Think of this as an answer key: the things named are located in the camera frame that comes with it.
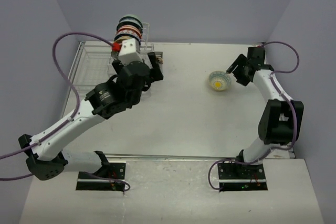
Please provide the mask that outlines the yellow teal patterned bowl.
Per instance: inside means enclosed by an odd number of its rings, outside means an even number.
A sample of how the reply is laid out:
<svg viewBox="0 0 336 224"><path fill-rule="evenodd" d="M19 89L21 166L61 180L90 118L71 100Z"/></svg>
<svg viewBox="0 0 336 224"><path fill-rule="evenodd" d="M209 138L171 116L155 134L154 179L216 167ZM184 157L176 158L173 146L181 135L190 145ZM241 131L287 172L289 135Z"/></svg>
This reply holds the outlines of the yellow teal patterned bowl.
<svg viewBox="0 0 336 224"><path fill-rule="evenodd" d="M213 71L208 76L209 86L218 92L227 90L232 83L230 74L224 71Z"/></svg>

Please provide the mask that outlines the pink leaf patterned bowl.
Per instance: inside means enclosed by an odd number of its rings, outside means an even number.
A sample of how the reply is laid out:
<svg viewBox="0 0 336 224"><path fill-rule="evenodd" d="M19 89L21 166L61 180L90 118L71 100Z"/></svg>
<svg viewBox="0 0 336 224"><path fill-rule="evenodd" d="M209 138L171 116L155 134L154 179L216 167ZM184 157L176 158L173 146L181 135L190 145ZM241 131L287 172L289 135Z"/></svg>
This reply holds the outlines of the pink leaf patterned bowl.
<svg viewBox="0 0 336 224"><path fill-rule="evenodd" d="M119 59L119 52L120 52L120 48L113 48L111 50L111 58L114 60L118 60Z"/></svg>

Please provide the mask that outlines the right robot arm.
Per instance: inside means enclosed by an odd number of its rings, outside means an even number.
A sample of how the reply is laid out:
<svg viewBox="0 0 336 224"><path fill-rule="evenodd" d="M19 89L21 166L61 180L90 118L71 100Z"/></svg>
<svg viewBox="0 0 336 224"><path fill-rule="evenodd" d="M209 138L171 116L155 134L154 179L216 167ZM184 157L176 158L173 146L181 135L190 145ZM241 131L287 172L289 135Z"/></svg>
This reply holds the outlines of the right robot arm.
<svg viewBox="0 0 336 224"><path fill-rule="evenodd" d="M304 105L284 90L276 78L278 72L265 60L263 46L249 47L247 55L240 54L227 69L237 83L254 84L266 103L257 138L234 160L234 172L239 178L248 177L253 166L262 164L272 151L292 149L300 133Z"/></svg>

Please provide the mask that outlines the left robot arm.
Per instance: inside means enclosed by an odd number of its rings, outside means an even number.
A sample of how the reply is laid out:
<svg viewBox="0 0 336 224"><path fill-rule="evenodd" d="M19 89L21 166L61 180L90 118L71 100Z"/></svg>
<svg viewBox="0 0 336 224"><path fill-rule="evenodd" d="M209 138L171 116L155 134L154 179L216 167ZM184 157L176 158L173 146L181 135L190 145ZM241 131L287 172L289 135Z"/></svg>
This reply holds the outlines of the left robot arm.
<svg viewBox="0 0 336 224"><path fill-rule="evenodd" d="M108 179L111 165L102 151L72 153L65 148L90 128L137 105L153 82L163 80L162 58L154 52L148 53L148 58L150 66L141 60L128 65L115 60L112 65L117 73L87 93L72 112L37 135L22 135L18 141L28 156L28 170L39 180L62 172Z"/></svg>

